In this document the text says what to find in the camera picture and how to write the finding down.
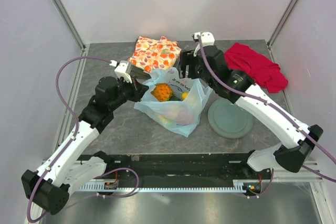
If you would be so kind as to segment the red bell pepper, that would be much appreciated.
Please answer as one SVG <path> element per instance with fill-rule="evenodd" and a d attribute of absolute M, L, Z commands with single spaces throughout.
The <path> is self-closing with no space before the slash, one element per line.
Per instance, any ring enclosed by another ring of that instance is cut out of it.
<path fill-rule="evenodd" d="M 179 113 L 179 124 L 189 125 L 196 121 L 196 116 L 192 111 L 186 110 Z"/>

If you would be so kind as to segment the yellow mango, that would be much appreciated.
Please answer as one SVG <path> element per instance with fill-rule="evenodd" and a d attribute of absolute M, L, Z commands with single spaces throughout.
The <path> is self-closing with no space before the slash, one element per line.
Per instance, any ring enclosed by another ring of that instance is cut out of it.
<path fill-rule="evenodd" d="M 189 93 L 189 92 L 183 92 L 182 93 L 182 101 L 186 101 L 188 103 L 196 103 L 197 102 L 197 95 L 194 93 Z"/>

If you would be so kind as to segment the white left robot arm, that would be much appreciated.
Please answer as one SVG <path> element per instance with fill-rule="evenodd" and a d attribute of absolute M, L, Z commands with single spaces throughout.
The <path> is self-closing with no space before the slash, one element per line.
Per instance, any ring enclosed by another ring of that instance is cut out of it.
<path fill-rule="evenodd" d="M 114 111 L 127 101 L 138 102 L 149 87 L 135 78 L 103 77 L 95 94 L 82 110 L 71 133 L 52 156 L 35 171 L 26 170 L 21 181 L 29 205 L 36 204 L 55 215 L 66 205 L 70 195 L 89 180 L 102 176 L 111 178 L 115 165 L 103 152 L 89 159 L 83 167 L 71 170 L 84 149 L 95 140 L 113 120 Z"/>

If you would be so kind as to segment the light blue plastic bag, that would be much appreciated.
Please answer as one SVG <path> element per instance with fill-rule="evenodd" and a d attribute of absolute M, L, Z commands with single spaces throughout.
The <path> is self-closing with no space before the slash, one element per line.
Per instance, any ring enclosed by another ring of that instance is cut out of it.
<path fill-rule="evenodd" d="M 200 79 L 190 79 L 179 77 L 179 72 L 176 68 L 172 67 L 169 70 L 155 69 L 150 73 L 151 79 L 145 81 L 143 84 L 149 87 L 149 90 L 144 94 L 140 102 L 135 103 L 134 108 L 140 112 L 145 113 L 151 119 L 156 121 L 156 114 L 166 117 L 167 110 L 170 108 L 179 108 L 182 111 L 192 111 L 196 116 L 196 121 L 193 124 L 182 125 L 179 124 L 179 118 L 174 122 L 172 127 L 166 128 L 167 130 L 188 137 L 198 126 L 200 122 L 201 112 L 205 108 L 208 99 L 213 92 L 213 89 L 201 83 Z M 180 101 L 166 101 L 159 102 L 152 94 L 151 91 L 158 83 L 168 84 L 174 95 L 180 98 Z M 189 92 L 197 95 L 196 103 L 188 103 L 182 101 L 182 93 Z"/>

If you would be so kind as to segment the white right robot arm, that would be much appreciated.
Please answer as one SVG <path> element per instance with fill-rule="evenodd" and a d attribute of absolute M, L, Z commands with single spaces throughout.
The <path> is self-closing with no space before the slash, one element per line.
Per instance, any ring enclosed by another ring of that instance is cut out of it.
<path fill-rule="evenodd" d="M 203 80 L 217 95 L 252 114 L 280 140 L 275 146 L 249 152 L 240 166 L 245 178 L 254 178 L 266 168 L 300 171 L 314 149 L 313 141 L 318 141 L 323 133 L 320 126 L 308 126 L 295 119 L 248 74 L 229 68 L 224 53 L 214 45 L 183 51 L 177 68 L 182 78 Z"/>

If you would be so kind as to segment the orange pineapple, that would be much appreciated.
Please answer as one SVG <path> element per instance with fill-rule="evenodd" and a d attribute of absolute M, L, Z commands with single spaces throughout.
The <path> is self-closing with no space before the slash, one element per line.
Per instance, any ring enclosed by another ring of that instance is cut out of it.
<path fill-rule="evenodd" d="M 158 83 L 155 85 L 151 94 L 159 101 L 180 101 L 181 99 L 174 95 L 172 88 L 166 83 Z"/>

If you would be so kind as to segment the green orange mango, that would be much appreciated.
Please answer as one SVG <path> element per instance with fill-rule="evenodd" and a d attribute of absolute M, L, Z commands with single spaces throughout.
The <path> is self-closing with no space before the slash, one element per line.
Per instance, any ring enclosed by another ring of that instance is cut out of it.
<path fill-rule="evenodd" d="M 155 116 L 156 116 L 156 121 L 165 128 L 172 127 L 174 125 L 173 121 L 165 118 L 164 116 L 160 114 L 156 114 Z"/>

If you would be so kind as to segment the peach fruit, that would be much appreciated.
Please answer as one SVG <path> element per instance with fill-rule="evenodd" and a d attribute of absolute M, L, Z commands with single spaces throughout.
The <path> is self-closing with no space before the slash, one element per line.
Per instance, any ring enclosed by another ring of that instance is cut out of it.
<path fill-rule="evenodd" d="M 166 117 L 171 121 L 176 121 L 180 116 L 179 108 L 170 108 L 167 110 Z"/>

